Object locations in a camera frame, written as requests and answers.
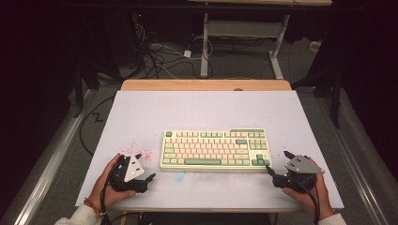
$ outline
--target wearable hand device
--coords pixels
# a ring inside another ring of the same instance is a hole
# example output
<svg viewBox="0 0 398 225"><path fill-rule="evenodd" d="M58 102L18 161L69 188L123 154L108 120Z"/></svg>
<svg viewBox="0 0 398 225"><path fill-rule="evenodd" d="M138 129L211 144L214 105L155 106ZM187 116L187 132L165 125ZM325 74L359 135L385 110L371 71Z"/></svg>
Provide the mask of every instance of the wearable hand device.
<svg viewBox="0 0 398 225"><path fill-rule="evenodd" d="M144 193L148 190L147 185L156 174L149 175L145 180L135 179L144 174L144 169L138 162L140 157L141 154L135 157L120 156L109 179L109 183L115 191L135 190L137 193Z"/></svg>
<svg viewBox="0 0 398 225"><path fill-rule="evenodd" d="M316 174L325 173L323 169L311 162L307 157L293 155L284 151L284 155L291 160L284 167L288 170L287 174L276 174L267 166L268 174L272 176L272 183L276 188L292 188L300 193L307 193L315 187Z"/></svg>

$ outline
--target sleeve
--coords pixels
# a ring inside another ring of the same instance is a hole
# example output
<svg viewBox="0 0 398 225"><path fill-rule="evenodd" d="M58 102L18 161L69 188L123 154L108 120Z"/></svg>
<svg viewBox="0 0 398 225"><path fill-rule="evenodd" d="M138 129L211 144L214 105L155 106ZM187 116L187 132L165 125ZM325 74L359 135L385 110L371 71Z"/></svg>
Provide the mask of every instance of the sleeve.
<svg viewBox="0 0 398 225"><path fill-rule="evenodd" d="M318 225L346 225L346 223L341 214L335 214L319 220Z"/></svg>
<svg viewBox="0 0 398 225"><path fill-rule="evenodd" d="M79 206L70 219L59 219L54 225L95 225L100 224L100 217L96 217L92 208L85 204Z"/></svg>

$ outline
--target space bar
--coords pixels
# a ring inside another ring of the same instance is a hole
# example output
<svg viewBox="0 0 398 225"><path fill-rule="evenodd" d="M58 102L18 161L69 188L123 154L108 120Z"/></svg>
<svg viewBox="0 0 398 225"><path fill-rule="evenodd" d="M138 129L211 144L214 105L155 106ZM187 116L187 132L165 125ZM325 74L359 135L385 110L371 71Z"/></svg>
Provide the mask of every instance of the space bar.
<svg viewBox="0 0 398 225"><path fill-rule="evenodd" d="M221 165L222 161L219 159L194 159L186 158L185 165Z"/></svg>

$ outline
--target white table surface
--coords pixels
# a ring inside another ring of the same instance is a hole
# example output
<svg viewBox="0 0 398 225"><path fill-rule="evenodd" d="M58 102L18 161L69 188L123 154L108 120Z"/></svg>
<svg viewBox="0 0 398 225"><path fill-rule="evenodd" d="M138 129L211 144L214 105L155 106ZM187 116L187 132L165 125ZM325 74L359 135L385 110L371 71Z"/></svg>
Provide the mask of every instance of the white table surface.
<svg viewBox="0 0 398 225"><path fill-rule="evenodd" d="M265 172L164 172L160 169L165 130L264 128L276 173L285 174L283 151L313 158L323 168L331 206L344 208L295 91L119 91L76 205L88 197L105 165L117 154L135 156L146 193L118 202L132 211L289 212L298 203L272 185Z"/></svg>

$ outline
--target mechanical keyboard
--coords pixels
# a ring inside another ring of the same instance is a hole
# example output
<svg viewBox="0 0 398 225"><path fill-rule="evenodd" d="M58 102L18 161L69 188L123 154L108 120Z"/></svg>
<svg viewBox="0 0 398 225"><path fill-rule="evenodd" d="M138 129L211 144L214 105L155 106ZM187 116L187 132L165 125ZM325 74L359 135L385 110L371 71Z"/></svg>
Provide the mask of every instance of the mechanical keyboard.
<svg viewBox="0 0 398 225"><path fill-rule="evenodd" d="M266 172L266 166L272 167L272 161L264 129L167 130L163 134L164 170Z"/></svg>

